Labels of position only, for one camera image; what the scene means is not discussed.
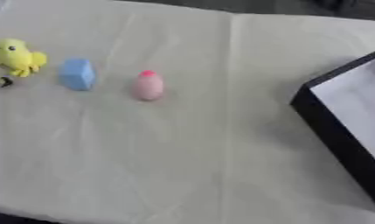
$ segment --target wrinkled fabric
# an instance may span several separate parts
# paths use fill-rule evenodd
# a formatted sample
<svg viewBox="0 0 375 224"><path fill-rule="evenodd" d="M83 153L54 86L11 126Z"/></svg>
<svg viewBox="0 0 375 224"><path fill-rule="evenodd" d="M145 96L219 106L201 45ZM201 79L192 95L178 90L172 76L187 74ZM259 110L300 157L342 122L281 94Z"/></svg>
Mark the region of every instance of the wrinkled fabric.
<svg viewBox="0 0 375 224"><path fill-rule="evenodd" d="M304 81L374 51L375 22L17 0L0 12L8 37L49 64L0 88L0 211L78 223L375 223L375 206L288 105ZM58 84L69 58L92 61L92 91ZM147 69L163 76L159 101L130 94Z"/></svg>

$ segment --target blue cube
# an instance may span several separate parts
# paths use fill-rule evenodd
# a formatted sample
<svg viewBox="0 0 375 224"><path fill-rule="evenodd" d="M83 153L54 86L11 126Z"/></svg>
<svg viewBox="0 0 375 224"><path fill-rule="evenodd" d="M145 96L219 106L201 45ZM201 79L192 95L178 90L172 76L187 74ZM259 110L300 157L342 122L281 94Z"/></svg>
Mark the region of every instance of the blue cube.
<svg viewBox="0 0 375 224"><path fill-rule="evenodd" d="M67 59L59 69L59 81L72 90L89 90L95 74L87 59Z"/></svg>

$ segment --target white cloth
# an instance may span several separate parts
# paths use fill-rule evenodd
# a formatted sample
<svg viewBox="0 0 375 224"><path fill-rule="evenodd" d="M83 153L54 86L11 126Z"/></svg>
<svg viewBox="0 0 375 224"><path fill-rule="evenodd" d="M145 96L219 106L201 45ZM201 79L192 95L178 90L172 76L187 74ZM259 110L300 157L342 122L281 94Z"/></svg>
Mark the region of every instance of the white cloth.
<svg viewBox="0 0 375 224"><path fill-rule="evenodd" d="M85 223L375 224L375 206L288 105L375 50L375 22L148 3L13 1L0 38L49 55L0 89L0 211ZM84 57L93 91L57 82ZM131 81L164 77L136 101Z"/></svg>

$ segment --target cube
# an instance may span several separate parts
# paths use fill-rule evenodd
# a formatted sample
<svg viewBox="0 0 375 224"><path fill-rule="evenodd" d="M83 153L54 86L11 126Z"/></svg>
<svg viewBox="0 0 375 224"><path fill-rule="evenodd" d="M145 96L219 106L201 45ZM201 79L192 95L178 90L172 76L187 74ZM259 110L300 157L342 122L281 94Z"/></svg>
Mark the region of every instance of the cube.
<svg viewBox="0 0 375 224"><path fill-rule="evenodd" d="M59 82L72 90L89 90L94 79L94 70L87 59L67 59L59 69Z"/></svg>

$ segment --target toy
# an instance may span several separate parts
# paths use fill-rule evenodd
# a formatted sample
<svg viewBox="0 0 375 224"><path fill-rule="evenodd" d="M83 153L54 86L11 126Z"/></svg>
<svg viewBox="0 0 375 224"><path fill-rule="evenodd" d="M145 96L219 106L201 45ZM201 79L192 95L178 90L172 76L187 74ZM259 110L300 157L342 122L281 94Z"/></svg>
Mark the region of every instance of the toy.
<svg viewBox="0 0 375 224"><path fill-rule="evenodd" d="M163 95L163 79L153 71L143 71L135 81L134 91L139 99L154 101Z"/></svg>
<svg viewBox="0 0 375 224"><path fill-rule="evenodd" d="M9 79L8 77L0 78L0 88L5 88L11 85L13 85L13 80Z"/></svg>
<svg viewBox="0 0 375 224"><path fill-rule="evenodd" d="M95 73L87 59L68 59L59 69L59 81L72 90L89 90Z"/></svg>
<svg viewBox="0 0 375 224"><path fill-rule="evenodd" d="M38 72L46 62L47 57L44 53L30 52L22 40L0 40L0 66L8 68L11 75L27 77L31 72Z"/></svg>

